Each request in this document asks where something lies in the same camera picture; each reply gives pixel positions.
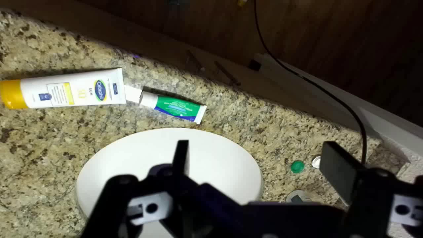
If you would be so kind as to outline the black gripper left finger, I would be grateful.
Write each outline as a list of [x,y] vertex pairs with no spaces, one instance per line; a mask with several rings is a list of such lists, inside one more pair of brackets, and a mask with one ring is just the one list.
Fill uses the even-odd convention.
[[172,160],[173,177],[180,180],[185,176],[189,156],[189,142],[178,140]]

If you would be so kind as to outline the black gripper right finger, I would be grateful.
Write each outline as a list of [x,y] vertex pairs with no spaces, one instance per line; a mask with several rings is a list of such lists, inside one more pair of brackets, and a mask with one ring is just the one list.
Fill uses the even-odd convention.
[[321,150],[320,172],[347,205],[365,201],[361,177],[365,167],[336,142],[325,142]]

